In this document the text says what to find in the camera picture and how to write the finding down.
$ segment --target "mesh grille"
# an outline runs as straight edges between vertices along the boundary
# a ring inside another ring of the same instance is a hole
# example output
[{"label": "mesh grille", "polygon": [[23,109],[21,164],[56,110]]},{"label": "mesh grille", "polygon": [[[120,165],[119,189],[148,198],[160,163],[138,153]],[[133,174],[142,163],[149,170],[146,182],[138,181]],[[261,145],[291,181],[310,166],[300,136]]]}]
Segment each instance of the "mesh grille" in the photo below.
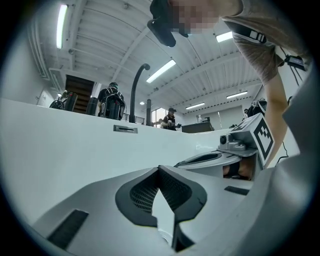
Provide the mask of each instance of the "mesh grille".
[{"label": "mesh grille", "polygon": [[130,198],[136,207],[142,209],[148,214],[152,214],[152,206],[156,194],[158,193],[158,186],[156,184],[158,172],[135,185],[130,191]]},{"label": "mesh grille", "polygon": [[159,188],[172,211],[184,204],[192,195],[192,190],[189,186],[173,178],[163,170],[159,170],[158,182]]}]

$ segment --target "window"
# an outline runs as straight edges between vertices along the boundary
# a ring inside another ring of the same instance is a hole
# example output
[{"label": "window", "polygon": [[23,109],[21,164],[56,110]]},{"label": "window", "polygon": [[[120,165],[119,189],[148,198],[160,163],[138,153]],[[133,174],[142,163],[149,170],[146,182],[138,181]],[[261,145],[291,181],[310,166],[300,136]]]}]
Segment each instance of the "window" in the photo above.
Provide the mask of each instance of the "window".
[{"label": "window", "polygon": [[165,110],[164,108],[158,108],[157,110],[152,111],[152,113],[151,113],[152,123],[155,124],[155,123],[159,122],[159,119],[164,119],[164,117],[166,115],[168,115],[168,111]]}]

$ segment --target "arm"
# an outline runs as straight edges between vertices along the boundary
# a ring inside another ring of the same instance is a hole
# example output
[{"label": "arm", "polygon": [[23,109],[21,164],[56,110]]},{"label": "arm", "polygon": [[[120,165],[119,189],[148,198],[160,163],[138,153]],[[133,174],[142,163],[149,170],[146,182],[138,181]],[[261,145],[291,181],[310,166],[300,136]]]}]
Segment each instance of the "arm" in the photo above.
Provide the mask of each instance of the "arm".
[{"label": "arm", "polygon": [[264,117],[274,138],[274,147],[265,165],[268,167],[287,132],[287,124],[282,118],[282,114],[288,107],[288,103],[284,85],[278,73],[278,65],[283,60],[276,55],[274,46],[257,44],[238,36],[234,36],[233,39],[242,55],[256,71],[266,93],[267,107]]},{"label": "arm", "polygon": [[168,117],[164,117],[161,123],[162,127],[168,127]]},{"label": "arm", "polygon": [[264,117],[274,138],[273,150],[269,160],[265,164],[265,167],[268,167],[281,147],[287,133],[287,124],[282,115],[288,107],[288,103],[284,85],[279,73],[265,84],[264,89],[267,98]]},{"label": "arm", "polygon": [[101,111],[101,102],[100,101],[98,101],[98,109],[99,109],[98,112],[100,112]]}]

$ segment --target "curved black pipe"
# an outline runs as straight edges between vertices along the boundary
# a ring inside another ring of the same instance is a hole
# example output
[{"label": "curved black pipe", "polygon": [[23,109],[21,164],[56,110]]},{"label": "curved black pipe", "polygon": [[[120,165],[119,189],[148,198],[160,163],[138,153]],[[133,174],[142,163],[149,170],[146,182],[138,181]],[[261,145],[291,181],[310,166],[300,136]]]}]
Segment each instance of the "curved black pipe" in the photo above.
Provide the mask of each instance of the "curved black pipe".
[{"label": "curved black pipe", "polygon": [[135,78],[134,78],[134,81],[133,81],[133,85],[132,85],[132,90],[131,90],[129,123],[135,123],[136,122],[135,102],[136,102],[136,89],[137,89],[137,84],[138,84],[139,78],[141,76],[141,73],[144,70],[149,70],[149,69],[150,69],[150,65],[145,63],[139,68],[138,72],[135,75]]}]

